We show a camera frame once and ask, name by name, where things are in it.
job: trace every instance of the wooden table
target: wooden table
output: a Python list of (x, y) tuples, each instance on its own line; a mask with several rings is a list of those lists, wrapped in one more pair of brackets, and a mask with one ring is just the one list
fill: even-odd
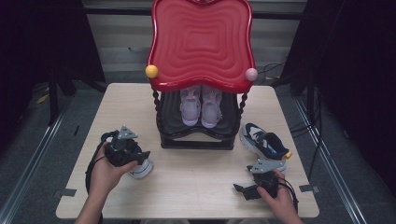
[[(151, 151), (154, 168), (143, 179), (125, 175), (109, 194), (103, 209), (105, 218), (260, 218), (274, 217), (262, 200), (246, 201), (233, 184), (254, 185), (247, 165), (257, 155), (235, 138), (233, 150), (163, 149), (155, 123), (155, 105), (149, 84), (111, 84), (98, 109), (87, 139), (70, 176), (56, 215), (76, 218), (87, 198), (85, 171), (103, 133), (126, 125), (138, 134), (143, 151)], [(276, 133), (293, 155), (287, 161), (286, 178), (296, 190), (300, 217), (316, 217), (318, 206), (312, 192), (301, 193), (308, 181), (273, 88), (253, 86), (248, 94), (242, 122), (253, 122)], [(195, 133), (191, 139), (213, 139)]]

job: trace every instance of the person's left hand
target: person's left hand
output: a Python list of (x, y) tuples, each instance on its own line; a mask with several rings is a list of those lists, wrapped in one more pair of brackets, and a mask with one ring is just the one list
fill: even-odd
[(122, 175), (134, 169), (137, 161), (131, 161), (121, 167), (112, 165), (105, 156), (105, 147), (109, 144), (104, 142), (96, 155), (100, 159), (93, 167), (90, 185), (90, 195), (107, 195), (120, 182)]

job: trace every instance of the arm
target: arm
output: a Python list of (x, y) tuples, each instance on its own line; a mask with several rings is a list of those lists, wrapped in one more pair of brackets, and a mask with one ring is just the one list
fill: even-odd
[[(282, 173), (280, 173), (278, 170), (275, 170), (275, 172), (278, 177), (282, 179), (285, 178), (285, 176)], [(286, 189), (283, 186), (279, 186), (277, 189), (276, 198), (272, 198), (271, 195), (269, 195), (268, 192), (262, 187), (257, 187), (257, 191), (262, 196), (262, 198), (266, 202), (268, 202), (275, 216), (283, 223), (285, 224), (303, 223), (303, 221), (300, 219), (294, 208), (288, 189)]]
[(134, 169), (137, 165), (137, 161), (131, 161), (121, 167), (113, 166), (104, 158), (106, 144), (108, 143), (102, 145), (96, 156), (99, 161), (92, 170), (90, 194), (75, 223), (97, 224), (110, 191), (118, 185), (122, 175)]

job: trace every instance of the hand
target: hand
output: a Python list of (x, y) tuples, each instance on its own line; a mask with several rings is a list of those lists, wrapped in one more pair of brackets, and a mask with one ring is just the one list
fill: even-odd
[[(285, 181), (282, 180), (285, 178), (285, 176), (278, 170), (275, 170), (275, 173), (281, 178), (279, 178), (279, 182), (285, 183)], [(262, 187), (257, 187), (257, 191), (262, 196), (262, 198), (268, 202), (275, 216), (283, 223), (303, 223), (294, 208), (290, 192), (287, 188), (284, 186), (279, 186), (277, 188), (276, 198), (272, 198), (271, 195)]]
[(99, 161), (96, 162), (92, 170), (90, 195), (107, 195), (119, 184), (121, 177), (137, 165), (137, 161), (132, 161), (121, 167), (113, 166), (104, 157), (107, 144), (109, 143), (104, 142), (96, 155), (96, 160)]

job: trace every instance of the pink ball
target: pink ball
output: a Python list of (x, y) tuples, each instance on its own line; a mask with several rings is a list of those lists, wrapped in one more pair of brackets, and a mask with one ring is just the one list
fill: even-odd
[(257, 72), (257, 70), (256, 70), (255, 68), (249, 68), (249, 69), (246, 71), (246, 73), (245, 73), (245, 75), (246, 75), (246, 77), (247, 77), (247, 80), (249, 80), (249, 81), (254, 81), (254, 80), (256, 80), (258, 74), (259, 74), (259, 73)]

